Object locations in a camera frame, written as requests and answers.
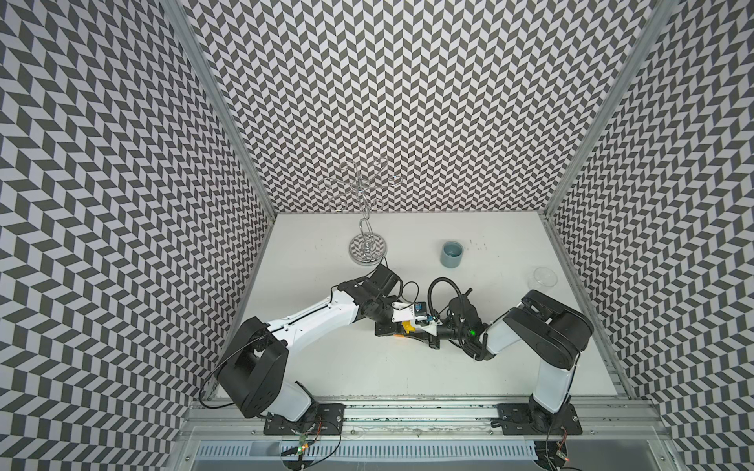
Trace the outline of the yellow curved lego brick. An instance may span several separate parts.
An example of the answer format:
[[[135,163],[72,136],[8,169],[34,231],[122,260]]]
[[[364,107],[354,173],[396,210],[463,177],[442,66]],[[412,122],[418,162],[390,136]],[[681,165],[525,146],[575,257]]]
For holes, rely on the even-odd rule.
[[[404,321],[402,323],[402,328],[404,336],[412,336],[416,332],[416,329],[410,324],[410,321]]]

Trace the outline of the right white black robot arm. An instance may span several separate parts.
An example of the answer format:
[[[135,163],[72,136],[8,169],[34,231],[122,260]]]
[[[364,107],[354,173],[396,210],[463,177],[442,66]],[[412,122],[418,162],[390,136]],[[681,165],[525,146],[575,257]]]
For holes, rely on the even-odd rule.
[[[530,290],[491,324],[481,322],[469,296],[461,294],[449,303],[449,314],[436,332],[428,335],[428,345],[437,349],[440,341],[452,341],[473,360],[487,361],[515,343],[525,343],[540,365],[524,426],[544,433],[564,422],[575,369],[593,333],[585,315],[540,290]]]

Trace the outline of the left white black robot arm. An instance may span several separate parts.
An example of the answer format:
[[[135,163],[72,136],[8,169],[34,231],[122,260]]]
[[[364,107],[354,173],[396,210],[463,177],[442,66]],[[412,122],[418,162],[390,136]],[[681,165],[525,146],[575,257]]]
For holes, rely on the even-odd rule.
[[[292,357],[326,335],[361,319],[390,321],[392,291],[403,281],[379,267],[369,276],[345,281],[312,306],[274,321],[243,321],[212,375],[245,418],[263,414],[299,422],[315,400],[298,383],[285,380]]]

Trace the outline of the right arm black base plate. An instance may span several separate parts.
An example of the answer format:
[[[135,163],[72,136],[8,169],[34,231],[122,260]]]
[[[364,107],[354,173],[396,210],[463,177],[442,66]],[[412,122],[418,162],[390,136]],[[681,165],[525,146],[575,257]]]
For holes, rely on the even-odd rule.
[[[498,418],[494,421],[506,436],[580,436],[583,429],[575,407],[566,403],[556,413],[549,412],[535,402],[499,403]]]

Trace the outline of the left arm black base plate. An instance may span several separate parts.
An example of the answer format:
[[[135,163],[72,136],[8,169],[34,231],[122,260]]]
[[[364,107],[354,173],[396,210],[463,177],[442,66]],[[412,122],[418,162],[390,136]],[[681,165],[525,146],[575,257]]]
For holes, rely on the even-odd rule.
[[[346,406],[343,403],[316,403],[298,421],[290,421],[282,415],[266,417],[265,436],[320,435],[339,436],[343,431]]]

